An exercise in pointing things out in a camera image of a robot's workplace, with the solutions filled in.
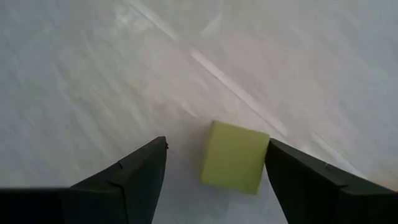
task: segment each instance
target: black plastic part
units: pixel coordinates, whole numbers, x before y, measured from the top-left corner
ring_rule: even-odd
[[[285,217],[295,223],[398,223],[398,194],[276,139],[265,160]]]
[[[0,223],[152,223],[166,149],[158,137],[69,189],[2,189]]]

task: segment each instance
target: cube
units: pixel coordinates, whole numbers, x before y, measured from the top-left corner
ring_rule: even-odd
[[[257,194],[269,135],[214,121],[201,172],[204,184]]]

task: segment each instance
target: white surface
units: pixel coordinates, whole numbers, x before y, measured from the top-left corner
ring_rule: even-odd
[[[398,189],[395,1],[2,1],[0,185],[69,186],[159,135],[154,223],[285,223],[201,185],[212,119]]]

